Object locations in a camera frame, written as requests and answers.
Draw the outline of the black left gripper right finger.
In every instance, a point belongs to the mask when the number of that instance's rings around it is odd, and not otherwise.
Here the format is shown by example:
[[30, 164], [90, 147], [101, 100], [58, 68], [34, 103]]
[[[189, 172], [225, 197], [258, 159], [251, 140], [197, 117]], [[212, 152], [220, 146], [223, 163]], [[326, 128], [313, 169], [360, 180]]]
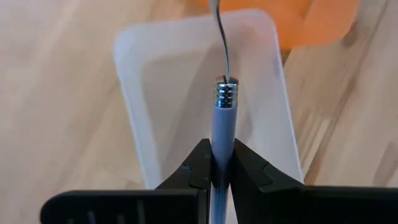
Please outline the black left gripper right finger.
[[398, 189], [305, 185], [239, 140], [230, 184], [239, 224], [398, 224]]

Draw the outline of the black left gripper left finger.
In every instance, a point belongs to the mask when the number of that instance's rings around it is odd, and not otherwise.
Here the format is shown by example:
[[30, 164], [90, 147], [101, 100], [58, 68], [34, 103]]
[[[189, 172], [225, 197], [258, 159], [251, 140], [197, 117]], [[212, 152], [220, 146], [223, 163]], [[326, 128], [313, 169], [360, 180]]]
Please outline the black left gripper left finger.
[[154, 190], [72, 190], [47, 200], [41, 224], [208, 224], [212, 153], [202, 139]]

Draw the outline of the lavender-handled silver spoon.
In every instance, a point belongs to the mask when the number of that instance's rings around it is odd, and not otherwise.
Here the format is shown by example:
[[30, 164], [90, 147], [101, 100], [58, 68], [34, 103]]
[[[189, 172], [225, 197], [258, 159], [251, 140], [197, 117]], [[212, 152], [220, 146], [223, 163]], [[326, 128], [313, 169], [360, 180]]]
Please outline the lavender-handled silver spoon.
[[221, 0], [208, 0], [223, 41], [225, 73], [215, 81], [211, 150], [214, 157], [212, 177], [211, 224], [225, 224], [228, 206], [229, 162], [233, 154], [239, 82], [231, 78], [229, 49], [221, 21]]

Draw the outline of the clear plastic bin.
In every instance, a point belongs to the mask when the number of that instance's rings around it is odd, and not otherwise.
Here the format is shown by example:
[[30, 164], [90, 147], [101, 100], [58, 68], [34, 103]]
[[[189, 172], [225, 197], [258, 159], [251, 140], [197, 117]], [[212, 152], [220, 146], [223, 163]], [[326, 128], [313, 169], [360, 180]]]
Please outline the clear plastic bin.
[[120, 33], [114, 63], [144, 185], [157, 187], [211, 136], [215, 79], [225, 59], [239, 80], [236, 137], [303, 180], [277, 32], [258, 9], [226, 12], [224, 46], [212, 16], [136, 24]]

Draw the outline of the orange plastic bin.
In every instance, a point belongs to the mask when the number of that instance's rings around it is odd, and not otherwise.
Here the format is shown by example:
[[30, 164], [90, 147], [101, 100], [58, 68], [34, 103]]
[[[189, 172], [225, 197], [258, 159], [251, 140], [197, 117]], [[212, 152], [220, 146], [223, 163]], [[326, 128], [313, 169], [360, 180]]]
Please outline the orange plastic bin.
[[221, 8], [267, 12], [275, 22], [280, 47], [290, 50], [342, 38], [356, 17], [359, 0], [221, 0]]

